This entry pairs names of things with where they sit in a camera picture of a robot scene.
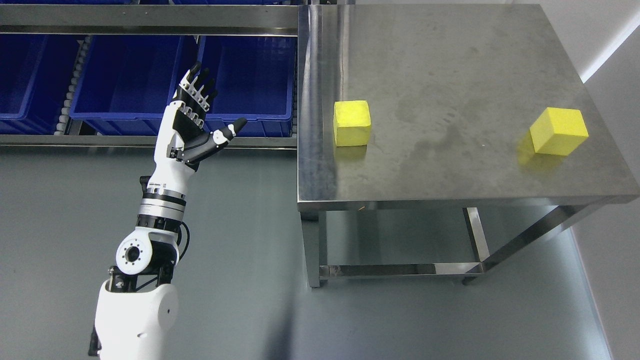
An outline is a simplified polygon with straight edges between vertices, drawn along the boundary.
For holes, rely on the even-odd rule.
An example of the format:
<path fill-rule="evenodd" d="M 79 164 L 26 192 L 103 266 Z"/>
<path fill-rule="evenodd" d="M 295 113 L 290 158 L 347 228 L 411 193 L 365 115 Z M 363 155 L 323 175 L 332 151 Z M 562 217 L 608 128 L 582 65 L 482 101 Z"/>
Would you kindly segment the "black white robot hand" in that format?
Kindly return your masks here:
<path fill-rule="evenodd" d="M 216 130 L 205 130 L 215 79 L 197 61 L 186 71 L 163 112 L 154 147 L 155 170 L 143 191 L 146 198 L 185 198 L 188 182 L 206 158 L 223 150 L 247 125 L 240 117 Z"/>

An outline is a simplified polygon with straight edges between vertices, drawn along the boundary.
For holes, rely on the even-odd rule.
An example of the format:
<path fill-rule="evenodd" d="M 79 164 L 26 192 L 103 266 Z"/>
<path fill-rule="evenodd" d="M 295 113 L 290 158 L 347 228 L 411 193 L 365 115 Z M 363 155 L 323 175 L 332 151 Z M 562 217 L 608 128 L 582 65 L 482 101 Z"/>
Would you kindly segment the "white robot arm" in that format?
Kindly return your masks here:
<path fill-rule="evenodd" d="M 89 355 L 101 360 L 162 360 L 178 317 L 178 239 L 188 176 L 153 174 L 134 230 L 119 244 L 115 265 L 100 286 Z"/>

